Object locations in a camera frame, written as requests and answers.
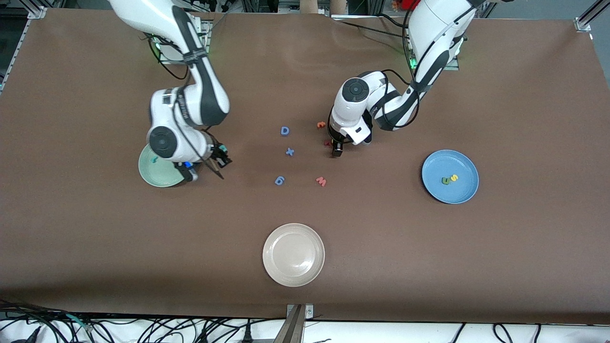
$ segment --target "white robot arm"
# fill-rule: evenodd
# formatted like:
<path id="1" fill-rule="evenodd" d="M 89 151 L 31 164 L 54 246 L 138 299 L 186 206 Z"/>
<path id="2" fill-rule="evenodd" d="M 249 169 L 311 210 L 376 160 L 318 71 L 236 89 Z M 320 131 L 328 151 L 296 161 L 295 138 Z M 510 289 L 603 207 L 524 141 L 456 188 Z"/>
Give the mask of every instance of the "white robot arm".
<path id="1" fill-rule="evenodd" d="M 136 30 L 159 35 L 181 51 L 194 85 L 156 91 L 150 102 L 148 143 L 163 159 L 230 163 L 226 149 L 198 126 L 219 125 L 229 113 L 229 97 L 218 81 L 191 16 L 171 0 L 109 0 L 117 16 Z"/>
<path id="2" fill-rule="evenodd" d="M 329 119 L 333 156 L 343 143 L 371 142 L 372 119 L 385 131 L 409 123 L 418 102 L 426 95 L 447 63 L 459 53 L 464 32 L 484 0 L 422 0 L 409 20 L 408 33 L 417 59 L 415 78 L 404 94 L 387 82 L 381 71 L 351 78 L 339 90 Z"/>

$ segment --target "brown table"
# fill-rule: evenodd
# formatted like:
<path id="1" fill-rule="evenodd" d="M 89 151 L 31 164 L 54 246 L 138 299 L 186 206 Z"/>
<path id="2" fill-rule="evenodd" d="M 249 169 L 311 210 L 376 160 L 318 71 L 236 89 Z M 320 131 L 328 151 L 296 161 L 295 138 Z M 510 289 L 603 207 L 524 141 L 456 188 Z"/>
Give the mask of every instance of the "brown table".
<path id="1" fill-rule="evenodd" d="M 331 159 L 316 123 L 347 78 L 406 76 L 400 39 L 318 15 L 228 15 L 210 58 L 231 113 L 213 133 L 235 162 L 224 181 L 203 171 L 169 189 L 147 185 L 137 159 L 149 97 L 182 81 L 139 36 L 110 11 L 32 23 L 0 96 L 2 296 L 71 311 L 276 317 L 305 302 L 324 319 L 610 323 L 610 92 L 570 21 L 474 21 L 460 70 L 412 126 Z M 446 148 L 481 177 L 459 206 L 420 179 Z M 288 222 L 326 247 L 320 276 L 294 289 L 260 257 Z"/>

